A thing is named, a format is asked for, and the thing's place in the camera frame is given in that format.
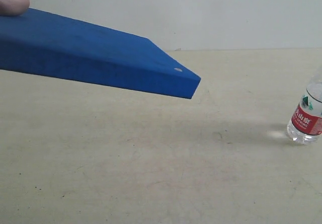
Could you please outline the person's open bare hand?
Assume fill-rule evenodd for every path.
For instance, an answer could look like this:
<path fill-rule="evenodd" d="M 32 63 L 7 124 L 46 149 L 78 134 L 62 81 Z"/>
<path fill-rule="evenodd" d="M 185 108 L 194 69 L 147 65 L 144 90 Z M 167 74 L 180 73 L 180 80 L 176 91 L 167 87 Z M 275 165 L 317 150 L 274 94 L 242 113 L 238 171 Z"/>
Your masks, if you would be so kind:
<path fill-rule="evenodd" d="M 1 16 L 22 15 L 30 6 L 30 0 L 0 0 Z"/>

